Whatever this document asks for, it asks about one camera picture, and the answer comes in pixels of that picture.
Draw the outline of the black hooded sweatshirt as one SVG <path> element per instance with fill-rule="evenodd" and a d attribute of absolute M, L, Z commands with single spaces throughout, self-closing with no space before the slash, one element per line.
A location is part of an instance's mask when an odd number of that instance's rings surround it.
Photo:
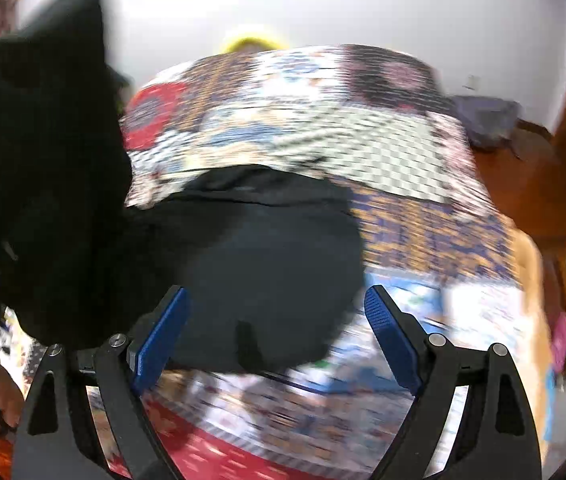
<path fill-rule="evenodd" d="M 0 39 L 0 302 L 42 344 L 87 349 L 179 285 L 177 366 L 277 372 L 326 355 L 363 285 L 347 188 L 231 166 L 140 208 L 131 182 L 101 1 L 53 1 Z"/>

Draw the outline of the pink plush slipper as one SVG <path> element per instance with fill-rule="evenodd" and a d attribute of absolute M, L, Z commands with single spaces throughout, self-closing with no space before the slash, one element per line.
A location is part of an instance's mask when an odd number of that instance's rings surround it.
<path fill-rule="evenodd" d="M 560 312 L 552 329 L 552 367 L 555 374 L 562 374 L 566 366 L 566 312 Z"/>

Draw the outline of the colourful patchwork bedspread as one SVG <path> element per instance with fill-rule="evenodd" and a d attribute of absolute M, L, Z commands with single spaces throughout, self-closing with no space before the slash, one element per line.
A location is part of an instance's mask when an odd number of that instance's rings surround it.
<path fill-rule="evenodd" d="M 428 66 L 364 46 L 228 53 L 158 74 L 129 102 L 128 197 L 146 209 L 206 171 L 262 164 L 350 197 L 365 278 L 428 332 L 514 353 L 541 442 L 552 427 L 540 257 L 494 209 Z M 193 479 L 360 479 L 410 406 L 363 315 L 286 375 L 168 375 L 149 414 Z"/>

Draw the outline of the grey backpack on floor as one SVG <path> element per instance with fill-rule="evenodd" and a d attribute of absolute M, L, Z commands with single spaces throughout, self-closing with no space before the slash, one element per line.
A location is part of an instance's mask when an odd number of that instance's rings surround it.
<path fill-rule="evenodd" d="M 520 113 L 517 102 L 489 96 L 452 96 L 451 101 L 472 148 L 493 151 L 511 141 Z"/>

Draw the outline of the white wall socket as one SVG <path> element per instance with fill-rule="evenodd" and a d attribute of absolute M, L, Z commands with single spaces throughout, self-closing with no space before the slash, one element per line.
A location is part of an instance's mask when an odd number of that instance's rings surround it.
<path fill-rule="evenodd" d="M 476 75 L 468 75 L 464 88 L 468 91 L 476 92 L 479 90 L 480 78 Z"/>

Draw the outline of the yellow foam bed rail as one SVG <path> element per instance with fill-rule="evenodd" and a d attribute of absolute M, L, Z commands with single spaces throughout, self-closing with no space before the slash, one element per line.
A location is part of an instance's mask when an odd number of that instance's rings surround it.
<path fill-rule="evenodd" d="M 278 42 L 261 37 L 243 37 L 230 42 L 223 49 L 223 53 L 258 53 L 282 50 Z"/>

